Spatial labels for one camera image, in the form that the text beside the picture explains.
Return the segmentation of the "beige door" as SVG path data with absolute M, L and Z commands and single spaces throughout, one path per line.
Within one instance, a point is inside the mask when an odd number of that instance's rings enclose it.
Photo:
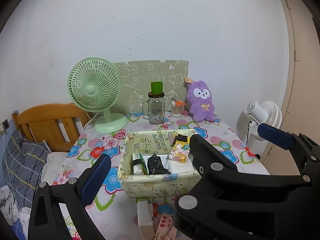
M 302 0 L 272 0 L 264 31 L 275 50 L 268 75 L 282 112 L 281 129 L 319 142 L 319 36 Z

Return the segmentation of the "floral tablecloth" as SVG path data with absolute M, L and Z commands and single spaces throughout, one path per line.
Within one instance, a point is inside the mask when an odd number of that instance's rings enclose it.
M 220 118 L 194 122 L 186 113 L 179 117 L 168 114 L 160 125 L 150 124 L 147 117 L 140 113 L 131 114 L 127 118 L 127 126 L 113 133 L 98 133 L 93 127 L 86 127 L 63 163 L 53 168 L 53 175 L 49 179 L 52 185 L 64 184 L 70 178 L 79 177 L 102 154 L 110 157 L 110 172 L 93 203 L 86 207 L 87 213 L 106 239 L 140 239 L 136 204 L 148 201 L 153 225 L 157 227 L 163 213 L 174 214 L 175 199 L 182 195 L 133 198 L 126 194 L 117 173 L 125 137 L 130 132 L 194 129 L 234 163 L 240 172 L 267 174 L 267 169 L 248 146 Z

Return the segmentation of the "yellow cartoon snack packet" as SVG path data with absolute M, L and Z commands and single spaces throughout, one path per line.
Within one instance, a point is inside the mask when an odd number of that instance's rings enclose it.
M 171 152 L 168 155 L 170 160 L 178 163 L 185 163 L 188 159 L 190 152 L 190 137 L 187 135 L 176 135 L 172 143 Z

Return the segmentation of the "green desk fan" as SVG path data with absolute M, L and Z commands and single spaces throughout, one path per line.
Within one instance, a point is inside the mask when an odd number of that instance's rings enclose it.
M 120 74 L 114 64 L 97 57 L 80 61 L 69 74 L 67 88 L 71 100 L 80 109 L 103 113 L 94 124 L 97 132 L 112 133 L 127 125 L 125 115 L 111 112 L 121 93 Z

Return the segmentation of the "pink tissue pack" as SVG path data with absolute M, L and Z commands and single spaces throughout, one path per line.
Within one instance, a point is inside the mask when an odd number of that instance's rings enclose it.
M 177 229 L 173 225 L 173 216 L 163 213 L 159 220 L 154 240 L 175 240 L 176 234 Z

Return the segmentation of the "black plastic bag roll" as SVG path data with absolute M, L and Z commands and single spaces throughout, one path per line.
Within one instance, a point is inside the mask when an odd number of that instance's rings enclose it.
M 156 154 L 148 158 L 147 167 L 149 175 L 171 174 L 171 172 L 163 166 L 161 158 Z

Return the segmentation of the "green white small box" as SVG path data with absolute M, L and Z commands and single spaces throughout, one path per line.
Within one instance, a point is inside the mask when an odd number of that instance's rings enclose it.
M 145 160 L 139 152 L 132 155 L 132 170 L 134 176 L 148 175 Z

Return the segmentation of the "grey plaid pillow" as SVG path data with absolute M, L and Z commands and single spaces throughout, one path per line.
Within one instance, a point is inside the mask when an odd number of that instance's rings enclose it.
M 16 130 L 5 147 L 2 161 L 4 180 L 19 209 L 32 207 L 35 190 L 50 152 L 44 142 L 32 142 Z

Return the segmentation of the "yellow cartoon fabric storage box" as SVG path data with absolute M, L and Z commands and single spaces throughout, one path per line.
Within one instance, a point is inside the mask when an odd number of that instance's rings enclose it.
M 167 197 L 189 192 L 201 179 L 199 172 L 193 167 L 191 160 L 181 164 L 170 160 L 168 155 L 177 135 L 192 136 L 194 129 L 175 129 L 163 131 L 135 131 L 126 135 L 121 153 L 117 177 L 122 189 L 129 197 Z M 163 166 L 170 174 L 135 175 L 133 171 L 133 155 L 141 154 L 144 161 L 152 155 L 161 157 Z

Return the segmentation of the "wooden headboard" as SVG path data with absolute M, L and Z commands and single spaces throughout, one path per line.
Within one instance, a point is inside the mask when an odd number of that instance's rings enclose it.
M 54 152 L 68 152 L 80 133 L 76 119 L 81 124 L 89 122 L 89 117 L 73 103 L 45 104 L 31 107 L 21 114 L 12 113 L 16 128 L 31 142 L 45 141 Z

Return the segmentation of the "green plastic cup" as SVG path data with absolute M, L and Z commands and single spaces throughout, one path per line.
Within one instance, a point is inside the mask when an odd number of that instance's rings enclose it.
M 155 81 L 150 83 L 151 85 L 151 94 L 162 94 L 163 93 L 163 82 Z

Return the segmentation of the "cotton swab jar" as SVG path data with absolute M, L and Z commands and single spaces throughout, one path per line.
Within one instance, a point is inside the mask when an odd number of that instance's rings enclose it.
M 179 117 L 182 115 L 186 106 L 185 102 L 179 101 L 175 98 L 171 98 L 171 115 L 174 117 Z

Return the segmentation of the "glass mason jar mug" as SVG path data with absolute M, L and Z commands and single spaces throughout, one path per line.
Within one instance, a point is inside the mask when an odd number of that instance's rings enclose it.
M 150 124 L 163 124 L 165 119 L 164 92 L 161 94 L 148 93 L 148 100 L 142 104 L 142 111 L 148 116 Z

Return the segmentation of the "purple plush bunny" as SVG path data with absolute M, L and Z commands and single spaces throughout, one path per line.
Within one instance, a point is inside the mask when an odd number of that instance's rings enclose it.
M 214 121 L 216 118 L 212 94 L 204 81 L 194 81 L 188 85 L 187 101 L 194 122 Z

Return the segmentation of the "white standing fan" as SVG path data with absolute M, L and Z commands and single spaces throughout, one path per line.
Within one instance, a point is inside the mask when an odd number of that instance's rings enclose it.
M 248 129 L 248 141 L 246 145 L 255 156 L 262 156 L 267 146 L 266 140 L 258 135 L 258 126 L 268 124 L 280 128 L 282 123 L 282 113 L 275 102 L 267 100 L 262 102 L 250 101 L 246 108 L 246 114 L 251 118 Z

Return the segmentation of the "wall power socket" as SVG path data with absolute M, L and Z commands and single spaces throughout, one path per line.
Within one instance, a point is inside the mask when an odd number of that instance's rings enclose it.
M 10 127 L 10 124 L 7 119 L 2 122 L 2 127 L 3 131 L 6 131 Z

